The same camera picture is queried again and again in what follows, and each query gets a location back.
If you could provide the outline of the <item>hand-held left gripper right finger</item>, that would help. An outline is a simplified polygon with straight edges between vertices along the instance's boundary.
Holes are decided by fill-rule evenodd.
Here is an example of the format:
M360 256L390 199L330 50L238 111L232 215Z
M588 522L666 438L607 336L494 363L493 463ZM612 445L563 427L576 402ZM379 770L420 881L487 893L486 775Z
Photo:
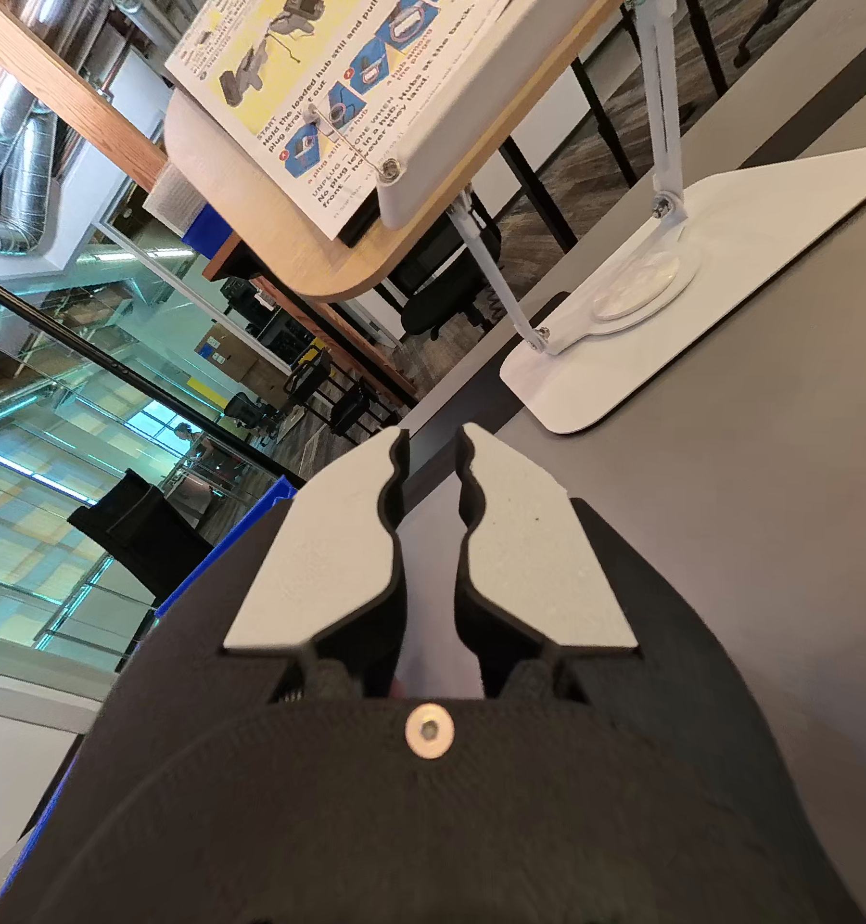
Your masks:
M567 490L475 423L456 435L465 527L454 623L486 697L528 662L557 677L571 657L631 656L639 641Z

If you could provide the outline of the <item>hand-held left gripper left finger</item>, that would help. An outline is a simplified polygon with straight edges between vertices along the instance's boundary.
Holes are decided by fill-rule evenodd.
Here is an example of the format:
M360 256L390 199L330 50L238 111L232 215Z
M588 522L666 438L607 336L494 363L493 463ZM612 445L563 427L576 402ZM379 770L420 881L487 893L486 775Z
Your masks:
M299 670L334 661L367 697L388 697L407 624L397 528L409 435L381 430L311 479L288 507L226 631L231 657L278 656Z

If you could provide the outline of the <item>blue plastic bin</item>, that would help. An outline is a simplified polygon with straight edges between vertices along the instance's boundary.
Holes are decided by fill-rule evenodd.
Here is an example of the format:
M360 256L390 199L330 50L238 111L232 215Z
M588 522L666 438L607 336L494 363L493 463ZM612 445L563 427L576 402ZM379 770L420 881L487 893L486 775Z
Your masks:
M102 820L178 745L278 678L224 667L221 641L285 518L281 479L158 606L87 734L69 747L21 837L0 892L36 866L56 873Z
M211 260L232 233L231 225L209 203L205 203L181 240L196 253Z

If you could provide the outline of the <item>black office chair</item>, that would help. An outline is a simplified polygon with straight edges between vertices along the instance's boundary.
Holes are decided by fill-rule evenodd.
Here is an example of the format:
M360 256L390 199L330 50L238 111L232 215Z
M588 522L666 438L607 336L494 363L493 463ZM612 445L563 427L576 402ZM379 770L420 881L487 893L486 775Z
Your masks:
M128 570L156 603L169 598L212 552L210 543L132 469L67 522Z

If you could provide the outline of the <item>cardboard box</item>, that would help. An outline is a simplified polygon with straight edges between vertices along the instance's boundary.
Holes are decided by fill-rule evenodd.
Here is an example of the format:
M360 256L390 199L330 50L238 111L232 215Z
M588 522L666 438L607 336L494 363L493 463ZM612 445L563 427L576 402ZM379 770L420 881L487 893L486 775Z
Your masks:
M218 322L209 327L196 345L196 353L263 403L279 408L289 398L286 391L288 372L256 353L252 346Z

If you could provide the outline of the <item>brown standing desk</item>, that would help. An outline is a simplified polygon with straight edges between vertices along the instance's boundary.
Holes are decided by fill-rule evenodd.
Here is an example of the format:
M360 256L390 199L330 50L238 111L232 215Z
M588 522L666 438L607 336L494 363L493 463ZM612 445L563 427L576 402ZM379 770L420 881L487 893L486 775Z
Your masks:
M253 283L323 341L335 358L345 359L396 405L410 410L417 406L416 387L398 371L387 354L366 340L334 306L304 298L289 289L236 233L231 233L208 261L202 275L209 282L234 276Z

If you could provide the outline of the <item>black swivel chair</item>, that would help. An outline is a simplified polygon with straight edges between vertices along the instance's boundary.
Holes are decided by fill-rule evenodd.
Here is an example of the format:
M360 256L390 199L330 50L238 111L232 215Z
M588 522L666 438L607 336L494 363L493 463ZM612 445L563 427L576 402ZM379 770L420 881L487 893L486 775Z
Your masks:
M493 328L475 306L485 288L485 273L466 247L449 214L442 214L419 239L389 276L406 296L401 308L404 331L412 336L428 333L432 340L457 315L484 333Z

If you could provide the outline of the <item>white paper stack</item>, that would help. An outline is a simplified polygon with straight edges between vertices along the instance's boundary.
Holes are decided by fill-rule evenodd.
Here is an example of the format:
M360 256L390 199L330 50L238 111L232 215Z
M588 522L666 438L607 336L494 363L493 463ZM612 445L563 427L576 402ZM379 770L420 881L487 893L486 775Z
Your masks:
M147 194L144 210L183 238L208 205L192 183L168 160Z

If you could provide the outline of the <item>white board stand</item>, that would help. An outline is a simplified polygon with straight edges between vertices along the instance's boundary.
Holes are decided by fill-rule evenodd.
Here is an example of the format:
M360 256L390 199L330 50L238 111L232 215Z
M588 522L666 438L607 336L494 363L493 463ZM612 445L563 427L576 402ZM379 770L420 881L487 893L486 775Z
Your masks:
M472 217L462 167L523 79L560 50L594 2L486 2L456 66L411 115L381 168L389 230L447 214L522 343L501 380L555 434L600 422L866 202L866 147L734 170L686 187L673 21L676 2L635 2L654 168L649 218L542 321L531 321Z

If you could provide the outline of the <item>printed instruction sheet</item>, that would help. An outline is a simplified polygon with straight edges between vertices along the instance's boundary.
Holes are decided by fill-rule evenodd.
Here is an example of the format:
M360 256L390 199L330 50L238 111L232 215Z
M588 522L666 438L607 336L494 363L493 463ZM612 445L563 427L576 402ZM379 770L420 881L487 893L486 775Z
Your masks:
M333 239L508 4L206 2L165 65Z

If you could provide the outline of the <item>silver duct pipes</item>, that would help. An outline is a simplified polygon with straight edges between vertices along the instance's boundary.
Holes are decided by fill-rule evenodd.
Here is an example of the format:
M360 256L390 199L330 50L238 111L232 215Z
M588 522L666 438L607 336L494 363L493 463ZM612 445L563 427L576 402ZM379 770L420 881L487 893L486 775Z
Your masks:
M74 70L80 69L110 2L8 2L9 11ZM0 255L23 256L44 234L57 117L0 66Z

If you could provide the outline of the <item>wooden post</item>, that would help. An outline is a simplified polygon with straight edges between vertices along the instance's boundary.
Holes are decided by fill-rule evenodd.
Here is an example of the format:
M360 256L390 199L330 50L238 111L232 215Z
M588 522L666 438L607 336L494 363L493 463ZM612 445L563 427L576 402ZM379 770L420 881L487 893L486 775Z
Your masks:
M0 3L0 68L106 156L153 190L167 156Z

